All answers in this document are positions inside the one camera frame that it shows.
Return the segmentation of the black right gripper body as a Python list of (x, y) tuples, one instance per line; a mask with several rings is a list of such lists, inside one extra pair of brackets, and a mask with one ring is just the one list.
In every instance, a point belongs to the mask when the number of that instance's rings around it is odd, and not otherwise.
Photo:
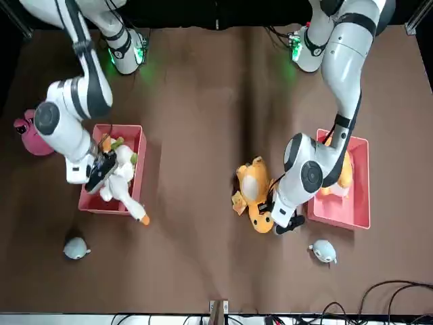
[(117, 167), (118, 161), (115, 151), (99, 153), (93, 163), (89, 181), (85, 184), (85, 191), (89, 194), (96, 193)]

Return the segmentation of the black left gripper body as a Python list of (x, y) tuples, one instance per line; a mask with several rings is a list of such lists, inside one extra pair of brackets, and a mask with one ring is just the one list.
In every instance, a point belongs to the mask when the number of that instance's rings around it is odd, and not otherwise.
[(274, 234), (276, 235), (282, 235), (286, 232), (293, 231), (296, 228), (303, 225), (305, 222), (304, 215), (297, 215), (293, 214), (293, 216), (290, 218), (289, 223), (286, 227), (281, 227), (280, 225), (275, 224), (274, 225)]

